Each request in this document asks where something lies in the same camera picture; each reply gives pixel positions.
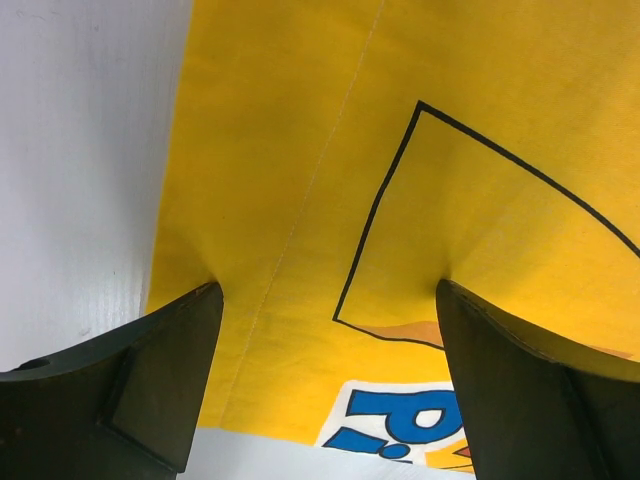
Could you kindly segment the yellow cartoon placemat cloth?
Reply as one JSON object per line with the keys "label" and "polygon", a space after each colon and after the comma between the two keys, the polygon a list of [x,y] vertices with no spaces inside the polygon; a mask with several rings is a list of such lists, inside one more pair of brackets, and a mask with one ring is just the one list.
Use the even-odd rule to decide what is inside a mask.
{"label": "yellow cartoon placemat cloth", "polygon": [[476,471],[442,279],[638,358],[638,3],[195,2],[148,306],[221,286],[199,426]]}

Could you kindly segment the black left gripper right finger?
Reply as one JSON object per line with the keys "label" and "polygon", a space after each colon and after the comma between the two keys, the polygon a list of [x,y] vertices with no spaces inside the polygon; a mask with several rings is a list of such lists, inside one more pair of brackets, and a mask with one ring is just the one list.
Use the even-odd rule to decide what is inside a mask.
{"label": "black left gripper right finger", "polygon": [[449,280],[436,310],[477,478],[638,478],[638,363]]}

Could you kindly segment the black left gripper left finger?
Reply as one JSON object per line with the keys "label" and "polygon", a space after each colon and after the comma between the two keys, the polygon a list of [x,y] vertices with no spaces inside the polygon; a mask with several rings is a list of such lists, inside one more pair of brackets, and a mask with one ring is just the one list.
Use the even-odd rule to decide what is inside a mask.
{"label": "black left gripper left finger", "polygon": [[4,479],[174,479],[186,469],[223,313],[206,283],[1,375]]}

